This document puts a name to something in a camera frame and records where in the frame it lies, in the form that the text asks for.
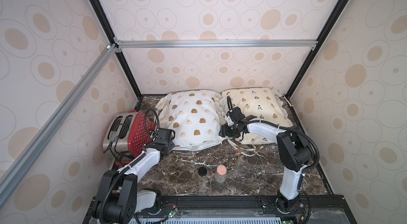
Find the cream pillow bear panda print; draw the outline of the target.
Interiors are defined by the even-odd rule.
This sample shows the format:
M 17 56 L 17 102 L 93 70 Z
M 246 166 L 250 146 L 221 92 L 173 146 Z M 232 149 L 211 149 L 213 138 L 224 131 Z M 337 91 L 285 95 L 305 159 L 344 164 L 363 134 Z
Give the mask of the cream pillow bear panda print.
M 222 115 L 229 111 L 227 98 L 230 97 L 232 106 L 237 106 L 242 113 L 248 116 L 256 116 L 257 119 L 266 120 L 283 127 L 291 127 L 293 123 L 283 108 L 282 94 L 273 88 L 255 87 L 230 89 L 222 92 L 220 104 L 223 107 Z

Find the white pillow brown bear print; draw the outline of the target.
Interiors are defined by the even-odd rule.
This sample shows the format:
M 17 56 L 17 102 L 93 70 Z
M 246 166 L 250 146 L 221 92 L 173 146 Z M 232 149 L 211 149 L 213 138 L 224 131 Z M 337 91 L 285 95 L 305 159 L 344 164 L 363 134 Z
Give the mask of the white pillow brown bear print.
M 221 98 L 211 90 L 194 90 L 170 93 L 158 102 L 160 126 L 175 131 L 175 151 L 201 151 L 222 143 Z

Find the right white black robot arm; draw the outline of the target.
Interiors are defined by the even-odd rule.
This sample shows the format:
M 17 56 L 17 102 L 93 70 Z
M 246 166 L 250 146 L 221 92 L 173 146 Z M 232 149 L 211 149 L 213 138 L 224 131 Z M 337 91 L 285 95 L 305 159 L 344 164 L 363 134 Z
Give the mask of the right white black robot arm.
M 284 174 L 276 204 L 282 213 L 292 211 L 299 201 L 305 173 L 319 163 L 320 153 L 316 144 L 294 126 L 283 127 L 255 116 L 246 117 L 237 106 L 226 113 L 225 119 L 220 136 L 236 138 L 241 134 L 255 134 L 277 144 Z

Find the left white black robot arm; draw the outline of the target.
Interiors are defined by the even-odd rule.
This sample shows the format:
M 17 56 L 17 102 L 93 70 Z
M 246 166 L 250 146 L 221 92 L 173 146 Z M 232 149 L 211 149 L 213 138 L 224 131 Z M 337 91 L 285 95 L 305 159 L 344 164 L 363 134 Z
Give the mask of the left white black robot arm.
M 161 194 L 154 190 L 138 191 L 138 183 L 175 147 L 175 131 L 160 128 L 154 136 L 142 141 L 138 137 L 139 155 L 117 171 L 102 176 L 92 208 L 92 217 L 102 224 L 127 224 L 134 214 L 143 210 L 157 214 L 161 211 Z

